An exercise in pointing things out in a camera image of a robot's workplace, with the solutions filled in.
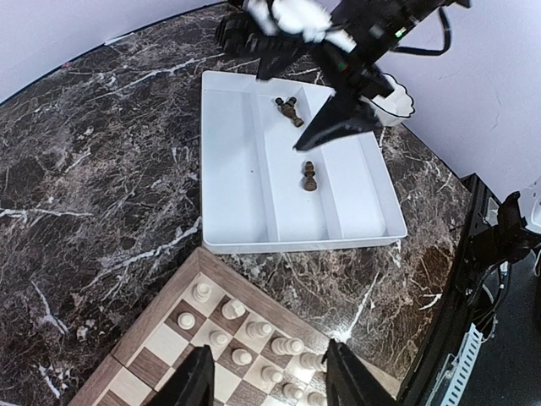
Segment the white chess piece row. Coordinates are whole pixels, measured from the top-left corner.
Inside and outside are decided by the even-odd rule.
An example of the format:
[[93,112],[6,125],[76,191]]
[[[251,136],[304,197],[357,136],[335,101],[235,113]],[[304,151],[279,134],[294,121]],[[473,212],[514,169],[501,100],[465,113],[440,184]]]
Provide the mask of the white chess piece row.
[[270,317],[199,276],[172,322],[189,346],[210,346],[216,404],[325,405],[326,365],[316,336],[281,329]]

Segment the dark pieces cross cluster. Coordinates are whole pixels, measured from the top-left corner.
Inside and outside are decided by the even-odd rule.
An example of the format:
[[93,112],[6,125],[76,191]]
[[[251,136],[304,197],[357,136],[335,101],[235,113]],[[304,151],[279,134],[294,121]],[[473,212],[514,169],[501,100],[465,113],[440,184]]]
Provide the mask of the dark pieces cross cluster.
[[297,103],[297,98],[294,96],[289,97],[286,101],[284,101],[280,97],[277,97],[275,99],[275,104],[277,105],[280,113],[284,117],[288,118],[296,128],[299,128],[303,126],[304,121],[297,115],[297,112],[295,109],[296,103]]

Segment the dark pawn in tray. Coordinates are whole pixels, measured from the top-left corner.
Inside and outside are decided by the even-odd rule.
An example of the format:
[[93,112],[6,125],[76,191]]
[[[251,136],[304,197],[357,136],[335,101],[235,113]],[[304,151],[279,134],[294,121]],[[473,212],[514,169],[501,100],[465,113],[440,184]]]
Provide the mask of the dark pawn in tray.
[[303,167],[303,189],[312,192],[317,190],[317,182],[315,180],[314,164],[311,161],[306,161]]

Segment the white scalloped bowl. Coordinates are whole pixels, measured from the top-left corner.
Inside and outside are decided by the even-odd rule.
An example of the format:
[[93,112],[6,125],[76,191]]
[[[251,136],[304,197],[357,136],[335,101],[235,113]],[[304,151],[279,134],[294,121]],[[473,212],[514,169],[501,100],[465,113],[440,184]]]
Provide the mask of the white scalloped bowl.
[[372,99],[364,97],[363,101],[373,108],[383,127],[394,127],[415,113],[414,100],[407,92],[407,88],[398,83],[392,75],[383,73],[383,77],[393,89],[390,95],[375,96]]

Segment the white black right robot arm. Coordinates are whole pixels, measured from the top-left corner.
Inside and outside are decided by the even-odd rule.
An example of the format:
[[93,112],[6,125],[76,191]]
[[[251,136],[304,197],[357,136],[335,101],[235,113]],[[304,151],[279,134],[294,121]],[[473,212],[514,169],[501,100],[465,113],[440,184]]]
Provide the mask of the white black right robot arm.
[[[334,92],[304,129],[294,148],[310,151],[350,135],[392,127],[409,119],[414,102],[404,85],[376,65],[386,53],[438,57],[451,47],[447,1],[342,1],[331,17],[339,23],[309,49]],[[440,49],[404,47],[400,40],[432,13],[443,32]]]

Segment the wooden chess board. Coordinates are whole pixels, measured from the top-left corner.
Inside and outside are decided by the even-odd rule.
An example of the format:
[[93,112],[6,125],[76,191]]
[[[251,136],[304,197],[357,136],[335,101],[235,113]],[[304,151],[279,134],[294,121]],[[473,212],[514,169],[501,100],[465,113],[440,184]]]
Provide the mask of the wooden chess board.
[[73,398],[147,405],[189,354],[209,347],[216,405],[327,405],[328,338],[209,251],[197,249]]

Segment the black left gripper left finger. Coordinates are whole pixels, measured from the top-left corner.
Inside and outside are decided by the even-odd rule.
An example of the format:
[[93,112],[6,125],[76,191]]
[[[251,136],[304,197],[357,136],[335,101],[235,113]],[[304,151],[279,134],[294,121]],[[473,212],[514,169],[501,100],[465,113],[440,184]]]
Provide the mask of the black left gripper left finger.
[[215,364],[209,345],[195,347],[151,399],[155,406],[213,405]]

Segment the white divided plastic tray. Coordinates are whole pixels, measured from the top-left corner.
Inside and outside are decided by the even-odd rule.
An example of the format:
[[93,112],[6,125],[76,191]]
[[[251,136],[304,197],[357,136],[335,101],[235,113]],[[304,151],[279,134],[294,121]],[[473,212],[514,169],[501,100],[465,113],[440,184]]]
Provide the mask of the white divided plastic tray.
[[[297,98],[309,121],[331,89],[294,80],[206,71],[201,85],[202,239],[215,254],[336,250],[388,245],[407,226],[371,133],[312,151],[275,99]],[[314,164],[317,190],[303,189]]]

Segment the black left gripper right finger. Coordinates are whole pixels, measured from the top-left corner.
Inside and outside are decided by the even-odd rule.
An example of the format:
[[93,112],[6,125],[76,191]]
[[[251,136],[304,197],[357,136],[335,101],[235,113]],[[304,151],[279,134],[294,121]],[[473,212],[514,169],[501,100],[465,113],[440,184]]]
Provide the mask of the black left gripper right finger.
[[330,406],[384,406],[397,401],[345,344],[329,341],[325,352],[325,390]]

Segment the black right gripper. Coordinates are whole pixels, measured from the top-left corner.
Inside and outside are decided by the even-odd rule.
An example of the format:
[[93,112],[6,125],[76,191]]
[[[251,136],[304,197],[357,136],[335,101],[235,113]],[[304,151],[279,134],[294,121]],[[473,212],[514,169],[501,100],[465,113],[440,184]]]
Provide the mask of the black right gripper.
[[390,96],[394,87],[363,57],[352,37],[325,38],[319,44],[319,66],[334,93],[302,132],[294,150],[311,151],[333,140],[382,129],[375,110],[359,99]]

